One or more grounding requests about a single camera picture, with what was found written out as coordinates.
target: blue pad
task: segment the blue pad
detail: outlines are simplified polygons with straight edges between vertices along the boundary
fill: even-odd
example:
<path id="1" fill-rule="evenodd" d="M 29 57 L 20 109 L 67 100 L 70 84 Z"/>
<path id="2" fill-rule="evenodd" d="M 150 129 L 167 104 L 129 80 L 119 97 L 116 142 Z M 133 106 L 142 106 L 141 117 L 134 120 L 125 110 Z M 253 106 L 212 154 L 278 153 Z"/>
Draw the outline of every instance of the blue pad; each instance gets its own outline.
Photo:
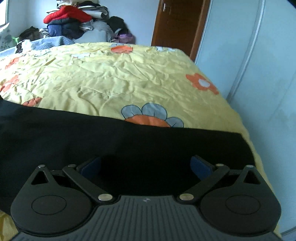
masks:
<path id="1" fill-rule="evenodd" d="M 191 158 L 190 168 L 200 180 L 205 179 L 213 173 L 213 165 L 210 163 L 207 164 L 206 161 L 196 156 Z"/>
<path id="2" fill-rule="evenodd" d="M 95 158 L 80 169 L 80 174 L 87 179 L 91 179 L 99 174 L 101 170 L 101 158 Z"/>

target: door frame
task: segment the door frame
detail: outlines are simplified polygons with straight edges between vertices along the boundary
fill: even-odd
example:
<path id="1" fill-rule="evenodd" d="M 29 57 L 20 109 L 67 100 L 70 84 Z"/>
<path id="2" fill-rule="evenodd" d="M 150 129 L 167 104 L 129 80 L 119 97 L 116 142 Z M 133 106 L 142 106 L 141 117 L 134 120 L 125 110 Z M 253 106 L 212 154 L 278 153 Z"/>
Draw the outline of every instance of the door frame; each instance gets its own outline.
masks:
<path id="1" fill-rule="evenodd" d="M 157 38 L 157 35 L 158 35 L 159 25 L 160 25 L 160 16 L 162 14 L 162 9 L 163 9 L 164 2 L 165 2 L 165 0 L 160 0 L 159 4 L 158 4 L 158 9 L 157 9 L 157 15 L 156 15 L 156 20 L 155 20 L 155 26 L 154 26 L 151 46 L 155 46 L 155 44 L 156 44 L 156 38 Z M 190 59 L 192 61 L 195 61 L 197 51 L 198 51 L 198 48 L 200 46 L 200 41 L 202 39 L 202 33 L 204 31 L 204 28 L 205 28 L 205 22 L 206 22 L 206 19 L 207 19 L 207 14 L 208 14 L 208 11 L 209 11 L 210 2 L 211 2 L 211 0 L 203 0 L 203 3 L 202 3 L 202 9 L 201 9 L 200 17 L 199 17 L 199 20 L 198 20 L 198 26 L 196 28 L 195 37 L 194 37 L 193 45 L 192 45 L 191 52 L 190 52 Z"/>

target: ribbed surface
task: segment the ribbed surface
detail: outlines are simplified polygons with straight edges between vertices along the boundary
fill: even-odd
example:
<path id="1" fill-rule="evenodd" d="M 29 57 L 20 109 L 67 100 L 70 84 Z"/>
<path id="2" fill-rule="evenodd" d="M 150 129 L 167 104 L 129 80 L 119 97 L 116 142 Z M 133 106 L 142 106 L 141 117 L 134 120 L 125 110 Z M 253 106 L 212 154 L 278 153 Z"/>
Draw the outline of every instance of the ribbed surface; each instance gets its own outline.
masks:
<path id="1" fill-rule="evenodd" d="M 80 229 L 60 237 L 19 234 L 14 241 L 279 241 L 274 234 L 233 237 L 221 233 L 200 217 L 191 205 L 170 196 L 123 196 L 113 205 L 101 206 Z"/>

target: bed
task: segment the bed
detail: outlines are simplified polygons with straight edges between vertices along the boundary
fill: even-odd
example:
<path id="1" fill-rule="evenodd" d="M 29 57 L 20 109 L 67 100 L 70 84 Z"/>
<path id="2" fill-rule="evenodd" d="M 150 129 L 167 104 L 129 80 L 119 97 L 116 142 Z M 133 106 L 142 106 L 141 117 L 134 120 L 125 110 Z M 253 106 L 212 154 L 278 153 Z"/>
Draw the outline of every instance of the bed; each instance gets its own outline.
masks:
<path id="1" fill-rule="evenodd" d="M 0 59 L 0 95 L 25 106 L 135 124 L 241 133 L 267 181 L 240 116 L 177 49 L 88 43 L 14 54 Z M 0 227 L 0 241 L 17 233 L 1 211 Z"/>

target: wooden door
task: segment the wooden door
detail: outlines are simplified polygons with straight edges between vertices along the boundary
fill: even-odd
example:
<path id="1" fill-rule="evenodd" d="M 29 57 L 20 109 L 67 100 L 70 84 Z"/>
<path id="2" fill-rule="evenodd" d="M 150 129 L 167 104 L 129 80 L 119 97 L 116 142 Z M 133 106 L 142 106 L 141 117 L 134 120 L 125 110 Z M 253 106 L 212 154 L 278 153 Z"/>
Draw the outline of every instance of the wooden door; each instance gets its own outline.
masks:
<path id="1" fill-rule="evenodd" d="M 194 61 L 210 0 L 160 0 L 152 46 L 178 48 Z"/>

